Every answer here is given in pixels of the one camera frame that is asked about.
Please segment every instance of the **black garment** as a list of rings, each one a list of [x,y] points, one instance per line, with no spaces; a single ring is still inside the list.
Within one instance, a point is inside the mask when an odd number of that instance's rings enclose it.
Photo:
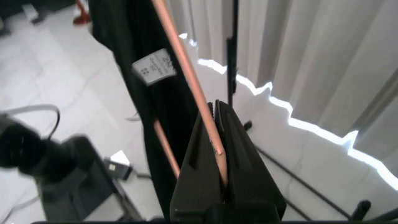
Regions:
[[[168,220],[176,179],[155,134],[154,119],[159,119],[181,166],[197,117],[197,106],[151,1],[93,0],[89,5],[93,35],[113,51],[144,124],[149,169]],[[131,65],[163,48],[170,54],[177,75],[146,86],[132,73]]]

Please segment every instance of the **white sticker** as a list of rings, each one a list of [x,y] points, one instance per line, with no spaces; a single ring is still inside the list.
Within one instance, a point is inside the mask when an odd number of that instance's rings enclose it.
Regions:
[[[147,85],[177,74],[170,55],[165,49],[160,49],[134,62],[132,67]]]

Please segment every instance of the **red object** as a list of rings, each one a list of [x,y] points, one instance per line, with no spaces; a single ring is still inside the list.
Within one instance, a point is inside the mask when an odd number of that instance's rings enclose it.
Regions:
[[[73,19],[74,25],[83,25],[91,22],[90,15],[85,11],[84,6],[80,2],[80,0],[76,0],[77,7],[80,9],[80,16],[75,17]]]

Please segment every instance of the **white curtain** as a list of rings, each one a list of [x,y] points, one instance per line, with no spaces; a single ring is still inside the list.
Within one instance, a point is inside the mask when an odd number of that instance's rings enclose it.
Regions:
[[[232,0],[168,4],[200,57],[226,65]],[[293,118],[341,137],[358,130],[355,148],[389,167],[398,161],[397,12],[396,0],[240,0],[238,73],[257,87],[272,82]]]

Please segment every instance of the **light strip on floor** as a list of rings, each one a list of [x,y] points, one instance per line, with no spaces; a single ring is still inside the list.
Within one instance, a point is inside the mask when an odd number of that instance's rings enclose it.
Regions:
[[[197,43],[194,42],[193,40],[189,41],[190,45],[196,47]],[[217,63],[214,60],[206,60],[206,59],[199,59],[198,63],[200,65],[212,68],[213,70],[215,70],[216,72],[220,73],[221,75],[225,74],[226,72],[226,66],[222,66],[219,63]],[[236,76],[236,81],[240,82],[241,84],[247,86],[251,92],[253,93],[253,95],[258,95],[260,93],[262,93],[263,91],[265,91],[266,89],[270,90],[270,94],[268,97],[268,100],[276,106],[279,106],[281,108],[285,108],[288,112],[289,112],[289,118],[288,118],[288,124],[290,126],[293,126],[295,128],[299,128],[302,130],[306,130],[306,131],[310,131],[326,140],[329,140],[335,144],[338,145],[343,145],[343,144],[347,144],[349,142],[349,147],[348,147],[348,155],[354,159],[357,159],[359,161],[362,161],[364,163],[366,163],[367,165],[375,168],[377,170],[377,173],[380,175],[380,177],[386,181],[387,184],[389,184],[394,190],[398,190],[398,178],[396,176],[394,176],[394,174],[392,174],[388,168],[379,160],[357,150],[353,148],[355,139],[358,135],[358,131],[352,131],[350,133],[348,133],[346,136],[344,136],[343,138],[325,130],[320,128],[319,126],[315,125],[315,124],[311,124],[305,121],[301,121],[299,119],[295,119],[295,118],[291,118],[290,116],[292,115],[293,112],[293,107],[289,102],[280,100],[274,96],[271,96],[271,91],[272,91],[272,83],[266,83],[264,86],[256,88],[254,86],[254,84],[246,77],[243,77],[239,74],[237,74]]]

